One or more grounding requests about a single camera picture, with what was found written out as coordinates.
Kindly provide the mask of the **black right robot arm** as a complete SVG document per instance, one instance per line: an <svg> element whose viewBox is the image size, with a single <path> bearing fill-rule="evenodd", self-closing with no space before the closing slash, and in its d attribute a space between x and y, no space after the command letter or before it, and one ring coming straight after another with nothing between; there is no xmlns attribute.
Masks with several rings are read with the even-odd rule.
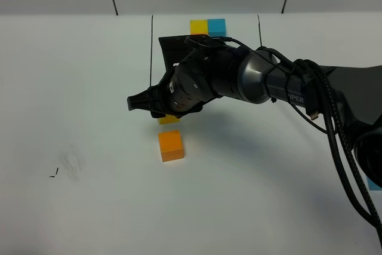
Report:
<svg viewBox="0 0 382 255"><path fill-rule="evenodd" d="M313 67L276 50L252 50L229 37L184 35L159 38L166 72L146 91L129 96L129 110L154 118L196 113L217 98L253 104L282 100L316 118L335 105L362 171L381 185L381 67Z"/></svg>

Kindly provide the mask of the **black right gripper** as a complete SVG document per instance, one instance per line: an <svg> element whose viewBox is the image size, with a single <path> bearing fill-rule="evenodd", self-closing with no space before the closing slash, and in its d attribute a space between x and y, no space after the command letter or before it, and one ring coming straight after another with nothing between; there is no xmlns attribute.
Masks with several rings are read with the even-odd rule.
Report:
<svg viewBox="0 0 382 255"><path fill-rule="evenodd" d="M184 43L187 36L159 38L165 74L159 84L129 96L128 110L148 110L152 118L181 118L200 112L203 105L214 99L239 97L239 50L230 45L233 38L211 37L224 42L224 46L199 50Z"/></svg>

